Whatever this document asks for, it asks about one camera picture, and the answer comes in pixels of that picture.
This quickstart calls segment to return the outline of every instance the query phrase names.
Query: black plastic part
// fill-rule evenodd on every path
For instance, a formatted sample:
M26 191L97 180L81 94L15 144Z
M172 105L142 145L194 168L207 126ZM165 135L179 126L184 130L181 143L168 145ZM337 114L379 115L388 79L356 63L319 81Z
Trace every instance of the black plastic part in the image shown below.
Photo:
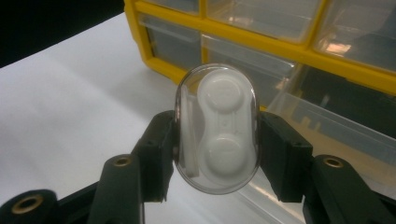
M144 202L162 202L173 173L175 111L156 115L139 139L133 155L140 159Z
M105 163L88 223L137 224L143 221L139 158L134 155L113 157Z
M84 189L62 198L58 202L59 210L62 212L62 223L87 223L96 187L97 183L91 184Z
M47 189L24 192L0 208L2 224L53 224L59 223L59 219L56 195Z
M300 203L304 175L310 166L312 146L281 117L261 112L261 167L277 198Z
M317 156L311 176L330 223L396 223L348 162L334 156Z

